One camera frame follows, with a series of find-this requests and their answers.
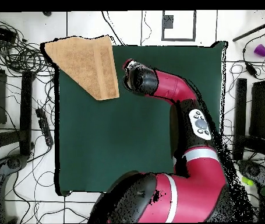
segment white stripe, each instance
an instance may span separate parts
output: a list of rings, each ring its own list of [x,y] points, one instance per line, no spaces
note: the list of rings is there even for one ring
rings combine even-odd
[[[212,158],[219,162],[216,152],[211,149],[193,149],[185,153],[184,156],[188,162],[197,158]]]
[[[174,220],[174,217],[176,215],[176,208],[178,205],[178,193],[176,191],[176,183],[174,179],[167,174],[165,175],[168,177],[169,183],[171,184],[171,192],[172,192],[171,208],[169,209],[168,217],[165,222],[171,223]]]

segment dark green tablecloth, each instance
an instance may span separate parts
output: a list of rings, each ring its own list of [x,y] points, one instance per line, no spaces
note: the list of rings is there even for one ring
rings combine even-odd
[[[136,96],[122,85],[122,64],[133,58],[190,79],[219,127],[222,51],[214,47],[113,46],[120,98],[94,100],[59,74],[59,186],[62,191],[106,191],[131,170],[172,173],[169,104]]]

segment purple cup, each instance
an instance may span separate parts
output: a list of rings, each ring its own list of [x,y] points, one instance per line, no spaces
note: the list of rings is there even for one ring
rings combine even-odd
[[[263,46],[262,44],[258,45],[255,48],[255,54],[265,57],[265,46]]]

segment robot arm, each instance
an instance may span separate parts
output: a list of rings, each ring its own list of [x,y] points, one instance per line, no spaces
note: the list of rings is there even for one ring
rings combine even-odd
[[[100,197],[89,223],[228,222],[233,209],[211,131],[185,79],[128,60],[124,85],[171,104],[174,174],[122,176]]]

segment black frame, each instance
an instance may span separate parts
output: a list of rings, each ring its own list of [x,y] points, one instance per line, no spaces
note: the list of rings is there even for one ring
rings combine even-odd
[[[196,10],[193,11],[193,36],[192,38],[164,38],[164,25],[163,19],[165,16],[165,10],[162,11],[162,34],[161,34],[161,41],[195,41],[196,38]]]

